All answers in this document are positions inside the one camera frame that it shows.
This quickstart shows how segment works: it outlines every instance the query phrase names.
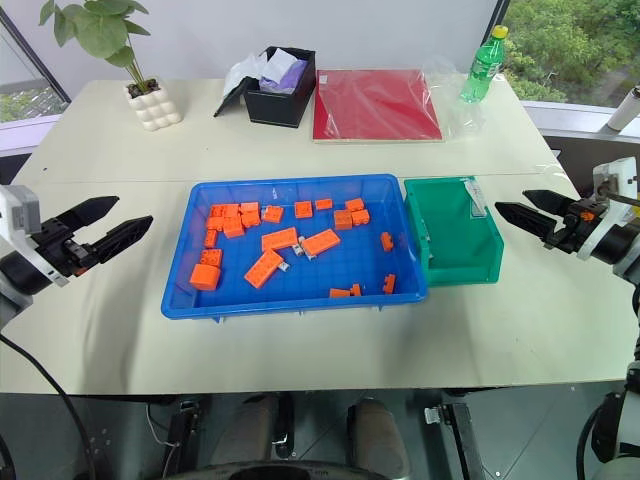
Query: white table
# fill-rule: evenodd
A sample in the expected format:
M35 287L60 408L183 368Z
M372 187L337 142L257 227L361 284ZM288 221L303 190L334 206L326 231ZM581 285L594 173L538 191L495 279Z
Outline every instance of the white table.
M575 195L504 83L492 88L486 103L489 117L503 119L486 127L500 139L513 138L495 150L502 140L314 145L309 112L298 131L250 124L242 110L213 120L219 82L181 86L187 93L206 91L210 105L192 104L183 124L148 134L119 93L110 93L118 91L116 84L90 85L17 179L39 195L43 218L90 196L119 195L112 212L81 232L80 241L94 241L127 218L152 214L155 219L140 243L62 290L45 289L3 330L69 393L478 387L624 375L637 336L631 286L597 260L545 250L494 209L505 242L495 285L435 288L421 304L381 312L242 316L220 325L166 319L160 301L196 181L475 173L491 205L520 200L523 189ZM104 113L92 122L90 112L101 108ZM117 121L120 128L113 126ZM500 134L507 128L510 133ZM114 139L116 132L121 133ZM134 160L125 161L126 151L137 152ZM0 390L51 391L5 348L0 348Z

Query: clear plastic bag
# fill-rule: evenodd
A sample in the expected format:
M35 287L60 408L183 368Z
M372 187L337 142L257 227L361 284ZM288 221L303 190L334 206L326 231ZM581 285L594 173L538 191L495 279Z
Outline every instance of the clear plastic bag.
M458 98L447 61L423 70L319 70L315 140L442 141L479 131L478 105Z

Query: red board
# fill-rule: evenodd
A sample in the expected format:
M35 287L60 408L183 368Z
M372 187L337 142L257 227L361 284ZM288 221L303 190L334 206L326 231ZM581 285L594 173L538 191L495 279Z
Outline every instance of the red board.
M314 140L442 140L420 70L318 70Z

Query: orange building block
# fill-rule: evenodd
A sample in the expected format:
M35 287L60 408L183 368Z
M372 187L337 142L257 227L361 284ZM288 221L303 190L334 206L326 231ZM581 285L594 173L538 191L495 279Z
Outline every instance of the orange building block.
M369 210L366 208L364 210L358 210L357 212L351 212L351 218L353 220L353 225L366 225L371 220L369 216Z
M244 279L255 288L260 288L278 269L284 259L273 250L267 250L245 274Z
M296 227L285 228L262 236L262 251L277 250L279 248L292 247L298 244L298 232Z
M242 220L240 215L236 215L233 218L224 219L224 234L227 238L239 237L244 235L244 228L242 227Z
M311 202L296 202L294 204L296 211L296 218L311 218L313 217L313 206Z
M215 290L220 280L220 269L213 265L197 263L191 272L189 283L198 290Z
M364 209L364 202L361 198L354 198L353 200L347 200L345 206L350 212L357 212Z
M209 210L210 217L224 217L224 205L212 205Z
M304 248L310 255L318 255L340 243L340 237L330 228L324 232L320 232L313 237L307 238L302 242Z
M330 208L333 208L333 200L330 198L316 200L316 210L329 210Z
M260 212L260 205L258 202L247 202L240 204L240 213Z
M219 267L222 263L222 250L219 248L203 250L200 254L200 263L203 265L211 265L212 267Z
M393 250L393 238L389 232L382 232L380 234L380 241L382 242L382 248L385 252Z
M207 218L207 230L222 231L224 226L224 217L209 217Z
M353 219L349 210L336 210L333 212L333 221L336 230L350 230L353 226Z
M217 230L207 230L207 234L204 237L204 246L207 248L215 247L217 239L218 239Z
M396 286L396 276L393 273L390 273L386 277L384 277L384 286L382 287L382 291L387 295L391 295L393 293L393 289Z
M339 288L332 288L329 290L330 298L341 298L349 296L351 296L351 292L349 290L341 290Z
M241 218L242 225L244 225L245 228L257 227L258 225L260 225L259 211L243 213Z
M234 218L238 216L239 205L237 203L227 203L224 205L225 218Z
M267 207L267 210L264 212L262 219L265 222L280 223L283 215L284 215L284 208L274 207L273 205L269 205Z

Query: tree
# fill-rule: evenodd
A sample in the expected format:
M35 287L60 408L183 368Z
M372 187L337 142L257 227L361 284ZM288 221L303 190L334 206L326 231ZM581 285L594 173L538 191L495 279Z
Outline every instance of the tree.
M505 73L521 99L602 104L608 72L640 75L640 0L511 0Z

